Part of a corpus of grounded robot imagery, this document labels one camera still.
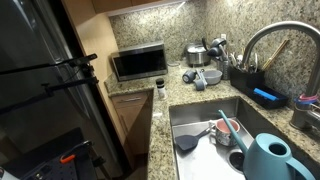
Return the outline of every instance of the upper cabinet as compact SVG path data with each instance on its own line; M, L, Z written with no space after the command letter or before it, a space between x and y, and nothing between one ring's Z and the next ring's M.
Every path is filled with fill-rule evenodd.
M131 0L92 0L96 13L131 7Z
M187 0L92 0L96 13L108 12L109 16L134 12Z
M161 1L161 0L131 0L133 6L147 4L147 3L156 2L156 1Z

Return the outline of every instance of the blue watering can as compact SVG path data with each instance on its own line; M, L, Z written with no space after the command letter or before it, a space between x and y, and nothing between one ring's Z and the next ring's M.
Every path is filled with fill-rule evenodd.
M306 180L315 180L311 172L292 157L289 146L282 139L261 133L247 148L223 111L219 112L245 156L243 174L247 180L293 180L296 171Z

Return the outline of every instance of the black refrigerator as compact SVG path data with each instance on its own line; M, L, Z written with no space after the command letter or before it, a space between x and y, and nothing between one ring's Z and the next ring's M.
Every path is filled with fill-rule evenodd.
M83 56L63 6L58 0L0 1L0 72L39 64L59 64ZM44 85L57 85L89 76L83 67L61 64L0 75L0 109L43 93ZM56 91L53 97L0 114L0 166L20 154L81 128L95 151L106 159L111 177L123 174L124 165L117 137L110 132L87 84Z

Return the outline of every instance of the dish rack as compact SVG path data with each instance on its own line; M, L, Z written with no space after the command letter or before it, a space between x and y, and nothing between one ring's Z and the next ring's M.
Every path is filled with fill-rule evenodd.
M247 73L233 67L230 69L231 85L263 108L277 109L287 104L288 97L264 84L265 71L258 69L256 73Z

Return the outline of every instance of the granite backsplash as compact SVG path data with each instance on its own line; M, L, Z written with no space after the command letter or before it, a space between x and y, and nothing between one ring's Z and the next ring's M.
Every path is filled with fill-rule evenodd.
M189 0L180 3L110 17L119 48L163 40L168 62L179 61L185 45L208 41L227 34L227 51L240 54L261 28L284 20L298 20L320 27L317 0ZM304 33L282 30L262 38L253 52L259 67L285 39L284 51L266 72L269 87L291 99L303 93L315 61L315 43Z

